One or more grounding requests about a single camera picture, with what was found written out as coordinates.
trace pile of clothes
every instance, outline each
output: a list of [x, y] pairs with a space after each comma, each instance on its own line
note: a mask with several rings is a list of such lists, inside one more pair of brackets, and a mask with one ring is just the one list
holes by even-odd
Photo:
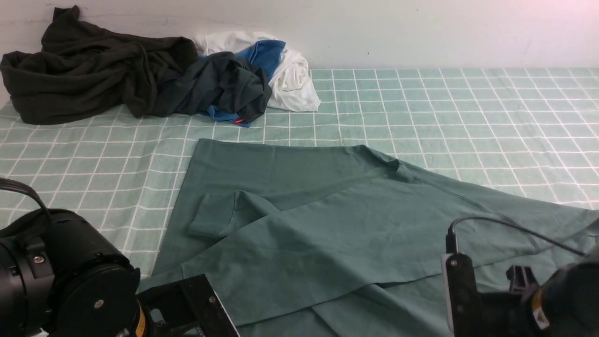
[[42, 51], [3, 56], [0, 71], [28, 124], [86, 119], [118, 104], [135, 117], [203, 114], [248, 127], [267, 106], [316, 111], [308, 63], [262, 33], [146, 38], [79, 20], [55, 8]]

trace yellow sticker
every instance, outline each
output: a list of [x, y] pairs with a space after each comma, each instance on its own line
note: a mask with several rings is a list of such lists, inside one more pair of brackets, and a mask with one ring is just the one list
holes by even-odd
[[135, 329], [135, 337], [143, 337], [146, 332], [146, 316], [140, 305], [140, 321], [137, 323], [137, 329]]
[[543, 289], [539, 289], [533, 297], [533, 317], [534, 321], [537, 322], [539, 329], [545, 330], [549, 327], [549, 320], [545, 316], [543, 311]]

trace mint green checkered sheet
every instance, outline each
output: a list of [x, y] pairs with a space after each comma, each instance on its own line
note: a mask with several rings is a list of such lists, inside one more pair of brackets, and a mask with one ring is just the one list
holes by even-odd
[[[313, 70], [316, 113], [268, 110], [251, 128], [126, 107], [66, 125], [0, 110], [0, 174], [77, 211], [151, 273], [196, 140], [365, 144], [507, 193], [599, 208], [599, 69]], [[34, 209], [0, 195], [8, 224]]]

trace white grid line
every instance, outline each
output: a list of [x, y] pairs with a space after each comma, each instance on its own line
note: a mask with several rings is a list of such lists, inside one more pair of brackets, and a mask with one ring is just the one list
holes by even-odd
[[[33, 126], [21, 123], [18, 114], [8, 104], [7, 108], [0, 110], [0, 132], [5, 133], [0, 143], [0, 174], [32, 182], [38, 186], [44, 200], [50, 199], [51, 207], [57, 203], [77, 203], [82, 215], [99, 227], [101, 233], [118, 239], [118, 248], [126, 254], [154, 254], [148, 261], [155, 261], [158, 246], [164, 237], [173, 201], [180, 188], [179, 178], [185, 174], [184, 165], [189, 162], [193, 152], [188, 145], [198, 138], [239, 142], [242, 136], [256, 131], [255, 139], [244, 142], [292, 145], [295, 142], [312, 143], [313, 140], [315, 146], [368, 143], [375, 149], [380, 145], [385, 147], [388, 154], [407, 161], [419, 162], [421, 158], [423, 166], [436, 173], [458, 179], [473, 179], [473, 182], [481, 185], [522, 196], [553, 198], [550, 201], [599, 208], [599, 200], [596, 200], [599, 194], [593, 192], [599, 188], [599, 117], [595, 116], [599, 116], [599, 97], [596, 97], [599, 87], [594, 82], [597, 76], [589, 76], [581, 71], [576, 74], [584, 76], [575, 76], [574, 70], [570, 69], [561, 73], [552, 70], [544, 76], [534, 77], [525, 69], [498, 71], [499, 76], [481, 70], [476, 73], [460, 70], [451, 74], [458, 76], [444, 76], [441, 71], [440, 77], [438, 74], [429, 77], [430, 73], [411, 70], [411, 75], [406, 77], [406, 72], [402, 73], [398, 69], [387, 72], [369, 70], [367, 77], [370, 78], [359, 79], [357, 70], [339, 70], [339, 73], [311, 70], [314, 76], [327, 76], [327, 79], [313, 80], [317, 86], [326, 89], [318, 90], [318, 93], [326, 94], [328, 100], [332, 101], [325, 99], [320, 111], [311, 112], [311, 118], [307, 119], [298, 117], [292, 120], [307, 113], [269, 109], [263, 116], [264, 120], [256, 123], [264, 123], [263, 130], [207, 122], [209, 119], [203, 116], [135, 119], [126, 109], [118, 108], [88, 121]], [[360, 89], [363, 85], [368, 86], [367, 89]], [[402, 99], [391, 97], [394, 91], [399, 91], [403, 95]], [[433, 101], [433, 95], [439, 99]], [[423, 104], [427, 102], [435, 104], [427, 108]], [[566, 112], [555, 111], [553, 107], [564, 105], [565, 102], [574, 108]], [[372, 109], [379, 104], [382, 105], [381, 110]], [[352, 109], [344, 110], [341, 105]], [[520, 118], [519, 111], [526, 114], [528, 119]], [[317, 124], [321, 117], [326, 119], [326, 116], [330, 116], [330, 122]], [[556, 129], [558, 125], [565, 131]], [[313, 129], [313, 136], [302, 138], [300, 128], [306, 127]], [[345, 134], [343, 128], [358, 132], [361, 128], [364, 136], [357, 137], [351, 132]], [[377, 135], [377, 128], [385, 134], [389, 132], [389, 135]], [[431, 128], [435, 129], [434, 133], [428, 131]], [[480, 132], [488, 128], [491, 129], [488, 134]], [[404, 129], [408, 134], [397, 133]], [[37, 131], [43, 130], [55, 130], [58, 133], [54, 135], [49, 132], [52, 137], [40, 140]], [[575, 134], [578, 130], [584, 133]], [[571, 143], [569, 140], [574, 141], [574, 144], [566, 146]], [[423, 149], [422, 141], [432, 141], [445, 148]], [[387, 146], [388, 142], [391, 142], [392, 149]], [[455, 148], [462, 144], [462, 149]], [[73, 148], [72, 155], [63, 154], [71, 152]], [[458, 157], [458, 154], [470, 155]], [[508, 156], [512, 155], [526, 158], [527, 161], [514, 164], [508, 160]], [[558, 159], [544, 160], [546, 155]], [[503, 158], [505, 161], [486, 163], [488, 158]], [[115, 165], [124, 165], [120, 170], [96, 170], [102, 165], [101, 169], [107, 168], [107, 163], [111, 161]], [[40, 166], [35, 166], [35, 170], [18, 171], [17, 165]], [[501, 180], [501, 176], [496, 174], [507, 174], [511, 178]], [[67, 175], [74, 180], [67, 183]], [[107, 186], [97, 183], [91, 186], [91, 179], [94, 178], [110, 183]], [[134, 185], [121, 186], [125, 178], [133, 181]], [[85, 184], [68, 186], [72, 181]], [[105, 198], [102, 199], [105, 203], [83, 203], [83, 198], [90, 192], [95, 193], [94, 197]], [[139, 195], [139, 199], [115, 205], [117, 193], [122, 192], [125, 192], [124, 195], [127, 192]], [[24, 203], [23, 198], [17, 198], [1, 206], [0, 214], [12, 219], [17, 214], [27, 212], [30, 205]], [[142, 212], [147, 214], [146, 218], [143, 218]], [[115, 220], [108, 222], [109, 217]], [[140, 223], [148, 218], [155, 223]], [[148, 249], [147, 243], [144, 245], [141, 242], [142, 236], [136, 236], [135, 233], [156, 235], [154, 238], [158, 246], [154, 247], [156, 243], [152, 243], [151, 249]], [[147, 276], [151, 271], [144, 269], [142, 274]]]

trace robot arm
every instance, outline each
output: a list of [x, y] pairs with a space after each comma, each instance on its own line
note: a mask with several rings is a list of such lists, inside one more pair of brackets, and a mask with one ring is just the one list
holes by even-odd
[[[454, 240], [447, 241], [453, 251]], [[505, 292], [479, 293], [467, 255], [446, 254], [442, 267], [448, 324], [456, 337], [599, 336], [599, 245], [543, 285], [530, 267], [512, 266]]]

